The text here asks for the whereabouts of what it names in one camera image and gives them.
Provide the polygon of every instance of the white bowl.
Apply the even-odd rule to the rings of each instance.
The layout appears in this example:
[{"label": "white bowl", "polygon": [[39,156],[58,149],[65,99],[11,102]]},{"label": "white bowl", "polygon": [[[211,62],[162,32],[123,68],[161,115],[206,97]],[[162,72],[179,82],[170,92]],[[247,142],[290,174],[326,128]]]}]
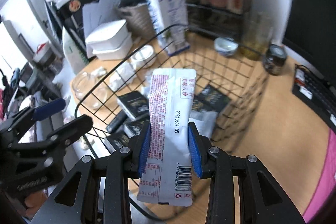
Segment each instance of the white bowl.
[{"label": "white bowl", "polygon": [[215,50],[223,56],[232,56],[237,49],[238,44],[233,39],[222,37],[215,39]]},{"label": "white bowl", "polygon": [[154,64],[156,53],[150,45],[143,46],[138,52],[131,56],[132,64],[137,68],[148,68]]}]

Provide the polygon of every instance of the silver screw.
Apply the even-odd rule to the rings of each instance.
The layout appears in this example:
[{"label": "silver screw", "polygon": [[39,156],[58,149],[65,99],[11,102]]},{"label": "silver screw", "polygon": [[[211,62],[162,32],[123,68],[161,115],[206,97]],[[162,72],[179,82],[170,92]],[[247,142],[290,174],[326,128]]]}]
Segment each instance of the silver screw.
[{"label": "silver screw", "polygon": [[57,139],[57,137],[58,137],[57,135],[53,135],[53,136],[50,137],[50,140],[55,141]]},{"label": "silver screw", "polygon": [[212,146],[209,148],[209,151],[213,154],[217,154],[219,152],[219,148],[216,146]]},{"label": "silver screw", "polygon": [[127,146],[120,148],[120,153],[127,154],[129,151],[131,151]]},{"label": "silver screw", "polygon": [[85,163],[87,163],[87,162],[90,162],[90,161],[91,161],[91,159],[92,159],[92,157],[91,157],[91,156],[89,156],[89,155],[86,155],[86,156],[82,157],[82,162],[85,162]]},{"label": "silver screw", "polygon": [[45,167],[49,167],[50,165],[52,165],[53,161],[54,161],[54,159],[53,159],[52,157],[49,157],[49,158],[47,158],[47,159],[45,160],[45,162],[43,163],[43,165],[44,165]]},{"label": "silver screw", "polygon": [[255,155],[248,155],[247,159],[250,162],[256,162],[258,158]]}]

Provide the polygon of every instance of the barcode number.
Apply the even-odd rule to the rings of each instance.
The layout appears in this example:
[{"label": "barcode number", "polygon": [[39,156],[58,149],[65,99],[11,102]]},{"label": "barcode number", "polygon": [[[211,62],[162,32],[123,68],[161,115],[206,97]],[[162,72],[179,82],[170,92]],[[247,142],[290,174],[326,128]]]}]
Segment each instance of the barcode number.
[{"label": "barcode number", "polygon": [[177,167],[177,188],[178,192],[191,191],[191,166],[178,165]]}]

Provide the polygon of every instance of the snack packet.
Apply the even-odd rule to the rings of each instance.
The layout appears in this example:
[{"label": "snack packet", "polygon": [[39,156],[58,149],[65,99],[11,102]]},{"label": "snack packet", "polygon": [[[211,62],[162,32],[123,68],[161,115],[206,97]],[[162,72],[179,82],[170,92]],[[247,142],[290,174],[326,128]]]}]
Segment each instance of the snack packet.
[{"label": "snack packet", "polygon": [[156,69],[149,94],[151,141],[137,199],[172,206],[192,205],[188,121],[196,71]]}]

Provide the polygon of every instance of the pink fabric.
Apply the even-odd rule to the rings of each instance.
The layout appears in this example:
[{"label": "pink fabric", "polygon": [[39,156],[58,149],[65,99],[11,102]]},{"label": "pink fabric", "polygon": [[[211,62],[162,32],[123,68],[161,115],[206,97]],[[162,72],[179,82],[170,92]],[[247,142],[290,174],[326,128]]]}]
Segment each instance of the pink fabric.
[{"label": "pink fabric", "polygon": [[327,148],[327,155],[325,157],[324,167],[320,181],[316,187],[315,193],[303,214],[303,218],[308,223],[313,216],[321,208],[325,200],[328,198],[332,189],[336,185],[335,181],[336,172],[336,135],[330,130],[329,143]]}]

